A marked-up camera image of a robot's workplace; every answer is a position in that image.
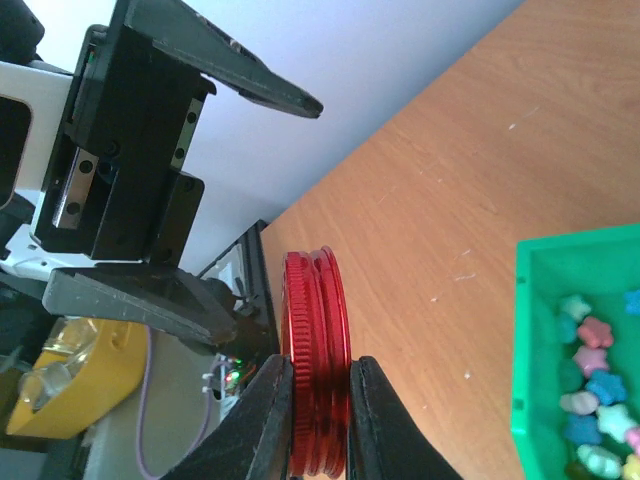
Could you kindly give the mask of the red jar lid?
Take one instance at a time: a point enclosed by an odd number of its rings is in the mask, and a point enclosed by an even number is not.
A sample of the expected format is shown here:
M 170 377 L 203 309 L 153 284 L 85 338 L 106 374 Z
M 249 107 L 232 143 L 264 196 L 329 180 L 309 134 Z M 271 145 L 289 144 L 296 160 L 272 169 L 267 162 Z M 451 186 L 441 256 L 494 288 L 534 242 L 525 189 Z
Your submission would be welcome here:
M 281 344 L 294 375 L 290 473 L 338 478 L 346 463 L 351 345 L 341 275 L 327 246 L 284 257 Z

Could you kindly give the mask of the green plastic candy bin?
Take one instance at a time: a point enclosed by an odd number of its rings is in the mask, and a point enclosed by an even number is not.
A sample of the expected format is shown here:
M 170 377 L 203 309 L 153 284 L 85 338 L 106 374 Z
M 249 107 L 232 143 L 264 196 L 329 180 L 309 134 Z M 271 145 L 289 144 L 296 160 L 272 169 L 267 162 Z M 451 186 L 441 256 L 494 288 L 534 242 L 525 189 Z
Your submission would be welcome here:
M 528 479 L 639 476 L 639 227 L 526 240 L 511 432 Z

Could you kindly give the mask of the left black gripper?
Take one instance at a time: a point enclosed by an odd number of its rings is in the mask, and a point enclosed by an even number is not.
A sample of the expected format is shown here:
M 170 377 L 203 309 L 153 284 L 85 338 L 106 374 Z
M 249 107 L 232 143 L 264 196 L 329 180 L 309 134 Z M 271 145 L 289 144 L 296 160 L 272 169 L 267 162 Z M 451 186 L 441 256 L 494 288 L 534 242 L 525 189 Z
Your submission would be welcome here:
M 182 171 L 215 92 L 200 73 L 290 115 L 317 119 L 324 106 L 183 1 L 118 1 L 114 18 L 85 35 L 34 237 L 49 252 L 175 265 L 204 193 Z M 238 333 L 203 280 L 167 266 L 58 268 L 42 304 L 54 315 L 135 322 L 205 345 Z

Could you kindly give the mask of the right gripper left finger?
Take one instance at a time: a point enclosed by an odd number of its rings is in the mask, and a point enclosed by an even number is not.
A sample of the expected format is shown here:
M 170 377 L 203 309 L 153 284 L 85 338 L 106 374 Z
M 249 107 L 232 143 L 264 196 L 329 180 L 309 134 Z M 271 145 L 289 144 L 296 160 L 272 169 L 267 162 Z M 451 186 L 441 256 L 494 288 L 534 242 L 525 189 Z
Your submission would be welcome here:
M 219 426 L 166 479 L 287 479 L 293 368 L 270 356 Z

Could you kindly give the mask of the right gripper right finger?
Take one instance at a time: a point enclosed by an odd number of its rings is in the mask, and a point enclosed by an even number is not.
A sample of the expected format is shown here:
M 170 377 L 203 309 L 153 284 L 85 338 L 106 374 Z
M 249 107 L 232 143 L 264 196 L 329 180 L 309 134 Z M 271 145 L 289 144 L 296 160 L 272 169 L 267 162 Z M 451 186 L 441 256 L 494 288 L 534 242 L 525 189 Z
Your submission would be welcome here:
M 422 434 L 375 358 L 352 364 L 350 390 L 349 479 L 462 479 Z

